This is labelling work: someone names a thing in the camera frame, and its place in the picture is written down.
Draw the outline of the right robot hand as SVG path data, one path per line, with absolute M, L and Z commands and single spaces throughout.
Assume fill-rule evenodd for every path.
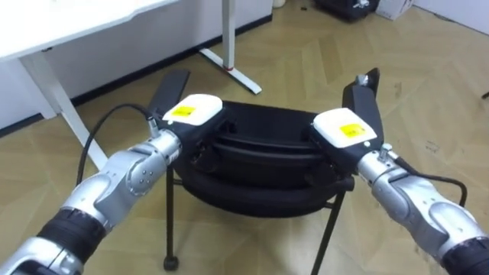
M 362 157 L 379 150 L 384 137 L 349 108 L 317 114 L 309 126 L 310 138 L 342 173 L 357 174 Z

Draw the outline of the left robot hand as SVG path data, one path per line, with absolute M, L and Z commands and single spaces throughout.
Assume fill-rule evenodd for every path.
M 223 101 L 208 94 L 188 95 L 162 117 L 162 126 L 173 132 L 188 155 L 226 123 Z

